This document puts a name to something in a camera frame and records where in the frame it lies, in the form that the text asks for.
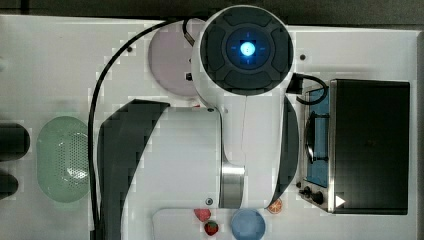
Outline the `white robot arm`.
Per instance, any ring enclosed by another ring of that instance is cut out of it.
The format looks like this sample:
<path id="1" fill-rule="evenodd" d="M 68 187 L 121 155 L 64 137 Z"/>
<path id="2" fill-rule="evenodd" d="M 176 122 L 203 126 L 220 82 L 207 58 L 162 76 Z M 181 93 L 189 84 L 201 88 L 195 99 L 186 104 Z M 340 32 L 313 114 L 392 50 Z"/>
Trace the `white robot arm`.
<path id="1" fill-rule="evenodd" d="M 102 123 L 96 240 L 154 240 L 163 209 L 273 204 L 298 165 L 293 57 L 269 11 L 239 5 L 211 16 L 191 50 L 202 107 L 135 99 Z"/>

